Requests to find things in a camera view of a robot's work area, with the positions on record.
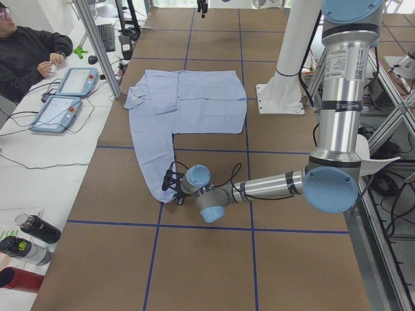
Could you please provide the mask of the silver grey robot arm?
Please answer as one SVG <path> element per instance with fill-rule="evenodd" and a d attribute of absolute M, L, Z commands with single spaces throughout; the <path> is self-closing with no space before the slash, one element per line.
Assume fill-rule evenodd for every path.
<path fill-rule="evenodd" d="M 380 37 L 383 1 L 324 1 L 322 43 L 326 48 L 319 133 L 307 166 L 277 176 L 223 185 L 211 183 L 204 165 L 181 174 L 169 168 L 162 190 L 182 202 L 192 197 L 207 223 L 233 203 L 275 201 L 304 195 L 325 213 L 343 213 L 359 197 L 361 159 L 355 147 L 362 111 L 368 53 Z"/>

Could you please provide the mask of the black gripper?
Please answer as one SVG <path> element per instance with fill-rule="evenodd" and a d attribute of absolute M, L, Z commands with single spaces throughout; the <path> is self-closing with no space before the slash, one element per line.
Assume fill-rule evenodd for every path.
<path fill-rule="evenodd" d="M 164 177 L 161 186 L 162 191 L 171 189 L 174 191 L 174 199 L 177 205 L 183 205 L 185 201 L 185 192 L 180 188 L 180 181 L 184 177 L 184 173 L 176 172 L 173 169 L 173 163 L 170 164 Z"/>

